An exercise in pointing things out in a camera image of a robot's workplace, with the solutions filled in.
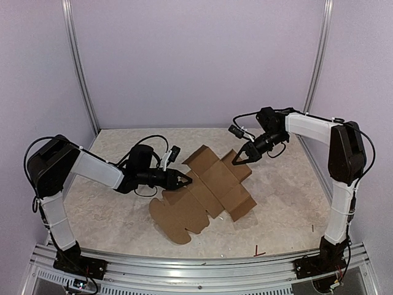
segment aluminum frame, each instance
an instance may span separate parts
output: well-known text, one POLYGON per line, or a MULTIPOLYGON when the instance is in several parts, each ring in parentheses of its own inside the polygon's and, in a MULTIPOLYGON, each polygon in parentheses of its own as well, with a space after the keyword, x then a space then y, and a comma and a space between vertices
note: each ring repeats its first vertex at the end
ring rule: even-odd
MULTIPOLYGON (((363 244, 353 245, 350 269, 360 267, 369 295, 378 295, 375 276, 363 244)), ((95 250, 82 250, 84 256, 108 261, 104 280, 97 280, 100 294, 274 294, 274 290, 289 289, 297 280, 293 261, 318 250, 256 258, 227 259, 168 259, 114 254, 95 250)), ((56 249, 37 245, 30 260, 28 282, 23 295, 32 293, 36 277, 65 285, 67 280, 83 279, 53 269, 56 249)))
POLYGON ((321 34, 319 36, 319 43, 317 49, 317 55, 314 62, 313 74, 311 76, 311 82, 308 87, 306 102, 303 108, 303 112, 309 112, 311 105, 314 100, 316 93, 319 76, 321 74, 322 64, 324 62, 327 38, 329 36, 330 22, 332 20, 333 11, 333 0, 325 0, 324 16, 321 26, 321 34))
POLYGON ((78 79, 80 91, 82 92, 82 98, 87 110, 91 127, 94 131, 95 136, 97 136, 101 129, 99 127, 99 123, 93 107, 93 103, 91 102, 90 94, 86 84, 85 74, 82 67, 82 62, 79 55, 78 43, 76 38, 75 26, 74 26, 74 19, 72 17, 71 0, 61 0, 61 3, 63 6, 64 20, 66 22, 68 42, 71 49, 72 60, 74 62, 75 72, 78 79))

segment unfolded cardboard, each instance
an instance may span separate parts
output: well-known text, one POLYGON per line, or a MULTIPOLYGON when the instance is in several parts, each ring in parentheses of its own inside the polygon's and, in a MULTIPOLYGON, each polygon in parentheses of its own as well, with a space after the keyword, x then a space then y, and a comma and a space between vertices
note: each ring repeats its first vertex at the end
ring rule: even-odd
POLYGON ((241 184, 251 175, 247 165, 233 166, 236 152, 231 150, 221 160, 207 146, 197 149, 183 164, 191 171, 191 185, 176 191, 163 191, 163 202, 153 199, 150 215, 175 243, 191 241, 188 231, 199 234, 209 225, 209 213, 216 218, 227 210, 233 222, 246 215, 256 202, 241 184))

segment flattened cardboard box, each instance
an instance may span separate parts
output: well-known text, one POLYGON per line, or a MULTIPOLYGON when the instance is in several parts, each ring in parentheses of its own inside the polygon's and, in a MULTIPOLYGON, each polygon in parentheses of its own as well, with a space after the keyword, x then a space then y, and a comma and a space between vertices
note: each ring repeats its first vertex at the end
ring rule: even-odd
POLYGON ((163 202, 154 198, 150 215, 175 243, 191 241, 188 231, 200 234, 213 218, 225 210, 233 222, 246 215, 256 202, 241 184, 251 175, 247 165, 233 166, 236 152, 231 150, 221 160, 207 146, 197 149, 183 164, 191 171, 192 184, 176 191, 163 191, 163 202))

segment purple wall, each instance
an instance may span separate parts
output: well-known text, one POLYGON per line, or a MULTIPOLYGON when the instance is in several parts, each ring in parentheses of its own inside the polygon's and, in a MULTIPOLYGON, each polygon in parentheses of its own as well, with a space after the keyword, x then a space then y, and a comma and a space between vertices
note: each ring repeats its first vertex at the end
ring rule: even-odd
MULTIPOLYGON (((357 121, 376 146, 375 167, 360 183, 352 235, 364 242, 383 294, 393 294, 392 48, 392 1, 336 0, 311 110, 357 121)), ((309 146, 326 168, 327 150, 314 143, 309 146)), ((367 152, 370 163, 372 153, 367 152)))
POLYGON ((100 126, 226 127, 262 106, 303 107, 324 2, 83 0, 72 7, 100 126))
POLYGON ((16 294, 46 231, 31 211, 22 169, 30 142, 62 133, 89 146, 87 119, 61 1, 2 1, 0 7, 0 294, 16 294))

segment robotic arm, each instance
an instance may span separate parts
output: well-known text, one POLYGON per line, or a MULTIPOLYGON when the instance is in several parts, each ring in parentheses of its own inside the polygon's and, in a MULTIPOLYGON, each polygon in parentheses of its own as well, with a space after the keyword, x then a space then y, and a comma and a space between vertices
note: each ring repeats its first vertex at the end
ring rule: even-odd
MULTIPOLYGON (((363 133, 358 124, 309 116, 293 108, 274 110, 267 107, 252 114, 256 115, 265 133, 256 138, 249 137, 233 159, 234 165, 256 162, 280 143, 285 148, 284 142, 289 142, 290 133, 318 140, 330 147, 328 168, 333 183, 333 200, 329 223, 319 246, 320 254, 304 257, 294 264, 299 279, 335 272, 337 267, 347 269, 343 253, 349 246, 348 229, 355 212, 355 192, 366 164, 363 133)), ((238 138, 245 138, 246 130, 237 124, 229 131, 238 138)), ((322 292, 330 290, 335 279, 334 276, 333 281, 331 278, 320 281, 316 288, 322 292)))
POLYGON ((187 175, 167 168, 180 153, 176 146, 160 159, 152 147, 136 144, 118 164, 114 164, 84 150, 62 135, 45 139, 50 141, 29 158, 26 174, 36 193, 35 206, 58 250, 53 266, 65 272, 102 280, 106 269, 106 261, 80 255, 79 244, 69 225, 63 203, 63 185, 71 173, 122 194, 137 189, 139 185, 176 190, 192 182, 187 175), (152 157, 157 159, 156 168, 150 167, 152 157))

